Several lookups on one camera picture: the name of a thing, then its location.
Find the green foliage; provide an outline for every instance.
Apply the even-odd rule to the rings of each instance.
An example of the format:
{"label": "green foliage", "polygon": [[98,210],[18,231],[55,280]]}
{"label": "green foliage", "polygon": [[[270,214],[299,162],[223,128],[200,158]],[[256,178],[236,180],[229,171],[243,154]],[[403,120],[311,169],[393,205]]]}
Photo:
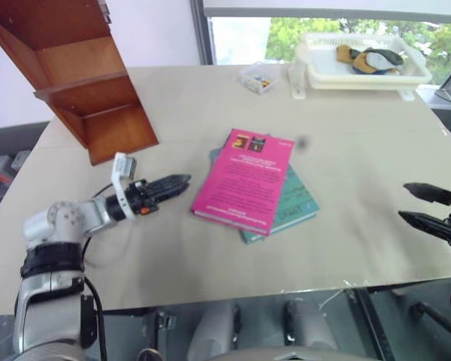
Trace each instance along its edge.
{"label": "green foliage", "polygon": [[451,24],[414,21],[276,17],[271,20],[266,59],[293,61],[295,47],[305,32],[397,35],[426,56],[432,83],[442,84],[451,73]]}

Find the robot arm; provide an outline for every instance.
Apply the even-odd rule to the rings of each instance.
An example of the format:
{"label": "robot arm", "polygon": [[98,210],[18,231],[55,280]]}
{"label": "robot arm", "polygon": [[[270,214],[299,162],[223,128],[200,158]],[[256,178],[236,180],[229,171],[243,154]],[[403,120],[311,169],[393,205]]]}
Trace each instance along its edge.
{"label": "robot arm", "polygon": [[18,360],[82,360],[82,349],[95,341],[97,328],[92,297],[82,295],[83,241],[121,220],[157,211],[160,202],[189,186],[189,175],[175,174],[151,183],[138,180],[124,189],[134,171],[135,160],[118,153],[111,179],[115,195],[56,202],[23,224],[27,254],[14,324]]}

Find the wooden shelf unit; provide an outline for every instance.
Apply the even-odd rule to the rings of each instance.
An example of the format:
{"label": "wooden shelf unit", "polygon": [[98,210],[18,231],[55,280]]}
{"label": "wooden shelf unit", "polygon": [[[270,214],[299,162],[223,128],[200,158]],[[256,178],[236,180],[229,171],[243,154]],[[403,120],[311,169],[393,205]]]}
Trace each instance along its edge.
{"label": "wooden shelf unit", "polygon": [[0,45],[93,165],[158,144],[97,0],[0,0]]}

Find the pink book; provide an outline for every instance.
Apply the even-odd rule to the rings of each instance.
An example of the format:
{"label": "pink book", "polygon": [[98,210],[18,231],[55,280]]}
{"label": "pink book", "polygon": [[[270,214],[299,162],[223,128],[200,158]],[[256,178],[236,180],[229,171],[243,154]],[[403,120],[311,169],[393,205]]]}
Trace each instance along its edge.
{"label": "pink book", "polygon": [[293,145],[293,141],[233,129],[192,212],[269,235]]}

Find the white tray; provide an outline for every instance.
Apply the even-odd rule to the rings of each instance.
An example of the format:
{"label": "white tray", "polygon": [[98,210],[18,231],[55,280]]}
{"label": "white tray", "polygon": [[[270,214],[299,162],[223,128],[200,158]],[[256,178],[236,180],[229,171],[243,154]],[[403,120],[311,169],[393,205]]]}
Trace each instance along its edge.
{"label": "white tray", "polygon": [[[367,47],[389,49],[406,59],[399,74],[356,74],[351,64],[336,60],[336,47],[341,44],[359,51]],[[310,84],[317,89],[414,90],[432,78],[422,54],[394,35],[307,33],[296,55],[307,63]]]}

